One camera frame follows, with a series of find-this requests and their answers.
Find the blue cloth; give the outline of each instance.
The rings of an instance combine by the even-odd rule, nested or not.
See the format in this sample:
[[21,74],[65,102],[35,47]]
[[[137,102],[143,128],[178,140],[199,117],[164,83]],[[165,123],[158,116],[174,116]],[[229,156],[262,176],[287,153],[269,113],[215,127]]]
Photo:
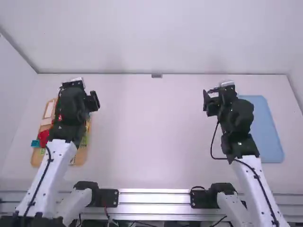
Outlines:
[[271,116],[267,100],[263,96],[238,96],[254,104],[254,121],[251,135],[260,152],[263,163],[281,163],[284,152]]

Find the white table surface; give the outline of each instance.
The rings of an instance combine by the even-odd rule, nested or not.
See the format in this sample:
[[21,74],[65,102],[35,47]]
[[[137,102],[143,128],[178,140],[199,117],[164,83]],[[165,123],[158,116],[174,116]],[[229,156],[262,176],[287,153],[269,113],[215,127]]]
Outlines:
[[[0,189],[26,189],[37,171],[30,164],[45,103],[60,82],[83,76],[101,108],[93,113],[89,155],[69,167],[64,185],[80,180],[100,187],[189,189],[231,182],[241,191],[226,161],[212,160],[216,117],[203,112],[203,89],[233,79],[240,95],[263,95],[285,153],[281,164],[264,164],[274,193],[303,193],[303,116],[285,75],[41,75],[33,85],[22,122],[2,167]],[[220,130],[214,155],[223,157]]]

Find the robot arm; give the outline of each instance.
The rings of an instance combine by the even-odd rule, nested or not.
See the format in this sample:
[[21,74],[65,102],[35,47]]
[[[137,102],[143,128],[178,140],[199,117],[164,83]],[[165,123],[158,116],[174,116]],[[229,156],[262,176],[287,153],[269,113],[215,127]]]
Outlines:
[[39,218],[49,219],[49,223],[58,218],[58,225],[52,226],[68,226],[94,200],[97,183],[85,187],[80,184],[75,185],[73,192],[56,207],[60,183],[84,136],[89,113],[100,108],[96,92],[91,91],[88,96],[84,88],[81,78],[62,83],[46,145],[47,153],[32,185],[16,207],[15,217],[22,217],[23,224],[27,217],[34,218],[32,224]]
[[223,131],[221,148],[226,158],[212,157],[227,160],[232,165],[245,192],[247,209],[243,209],[236,194],[224,190],[217,191],[217,204],[232,220],[233,226],[289,226],[266,182],[258,148],[249,134],[254,118],[253,104],[237,97],[232,81],[204,90],[203,94],[203,110],[207,116],[217,116]]

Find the small metal bracket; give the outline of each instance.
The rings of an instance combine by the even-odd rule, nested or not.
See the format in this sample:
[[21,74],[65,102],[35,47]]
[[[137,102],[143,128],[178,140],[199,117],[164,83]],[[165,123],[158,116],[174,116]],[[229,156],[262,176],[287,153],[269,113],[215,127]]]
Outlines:
[[119,203],[118,189],[99,189],[99,201],[97,207],[117,207]]
[[216,201],[212,200],[207,190],[191,190],[190,206],[193,209],[218,209]]
[[162,74],[159,74],[159,73],[153,73],[152,75],[151,75],[151,78],[162,78],[163,77],[163,75]]

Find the black cable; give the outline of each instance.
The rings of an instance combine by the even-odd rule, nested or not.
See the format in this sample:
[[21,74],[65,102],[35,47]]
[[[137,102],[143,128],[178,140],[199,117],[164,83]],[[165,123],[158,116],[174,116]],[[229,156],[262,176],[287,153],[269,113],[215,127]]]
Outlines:
[[107,219],[110,219],[110,215],[108,214],[108,211],[107,211],[107,207],[106,207],[106,206],[104,206],[104,213],[105,213]]
[[37,187],[36,187],[36,190],[35,190],[35,192],[34,192],[34,195],[33,195],[32,199],[31,199],[31,201],[29,202],[27,209],[26,209],[25,212],[24,212],[24,215],[23,215],[23,224],[24,224],[25,218],[26,218],[26,216],[27,216],[27,213],[28,213],[30,207],[31,207],[31,206],[34,206],[34,204],[35,204],[35,203],[34,203],[34,200],[35,200],[35,198],[36,198],[36,196],[37,196],[37,193],[38,193],[38,191],[39,191],[39,188],[40,188],[40,186],[41,186],[41,183],[42,183],[42,181],[43,181],[43,179],[44,179],[44,177],[45,177],[45,175],[46,175],[46,172],[47,172],[47,169],[48,169],[50,163],[53,161],[53,160],[52,160],[52,156],[51,156],[51,151],[50,151],[50,149],[48,148],[48,146],[45,146],[45,147],[46,147],[46,150],[47,150],[47,153],[48,153],[47,164],[46,164],[45,170],[44,170],[44,172],[43,172],[43,174],[42,174],[42,176],[41,176],[41,178],[40,178],[40,181],[39,181],[39,183],[38,183],[38,185],[37,185]]
[[82,226],[82,219],[81,219],[81,214],[79,214],[79,224],[77,225],[77,227]]
[[211,225],[210,227],[214,227],[217,226],[221,221],[223,221],[223,219],[227,218],[227,216],[224,216],[223,218],[221,218],[219,221],[217,221],[216,223],[214,223],[213,225]]
[[[224,157],[214,157],[214,156],[213,156],[213,143],[214,143],[214,137],[215,137],[215,135],[216,135],[216,133],[217,133],[218,125],[219,125],[219,121],[218,121],[217,124],[216,124],[215,130],[214,130],[214,135],[213,135],[213,138],[212,138],[212,143],[211,143],[211,145],[210,145],[210,155],[211,155],[211,157],[212,157],[213,159],[215,159],[215,160],[228,160],[227,158],[224,158]],[[234,159],[234,161],[239,162],[239,163],[245,165],[246,167],[248,167],[248,169],[250,169],[250,170],[254,173],[254,177],[256,178],[256,180],[258,181],[258,183],[259,183],[259,185],[260,185],[260,187],[261,187],[261,190],[262,190],[262,192],[263,192],[263,194],[264,194],[266,203],[267,203],[267,205],[268,205],[268,207],[269,207],[271,216],[272,216],[273,219],[274,219],[274,224],[275,224],[277,227],[279,227],[279,222],[278,222],[278,220],[277,220],[277,218],[276,218],[276,216],[275,216],[275,213],[274,213],[273,208],[271,207],[271,204],[270,204],[270,202],[269,202],[268,196],[267,196],[267,194],[266,194],[266,192],[265,192],[264,186],[263,186],[263,184],[262,184],[262,182],[261,182],[261,180],[260,180],[259,175],[256,173],[256,171],[255,171],[250,165],[246,164],[245,162],[242,162],[242,161],[240,161],[240,160],[238,160],[238,159]]]
[[132,227],[134,225],[134,223],[135,223],[135,221],[133,221],[129,227]]
[[203,189],[205,191],[205,187],[202,187],[202,186],[195,186],[195,187],[192,187],[190,190],[192,191],[193,189],[196,189],[196,188],[200,188],[200,189]]

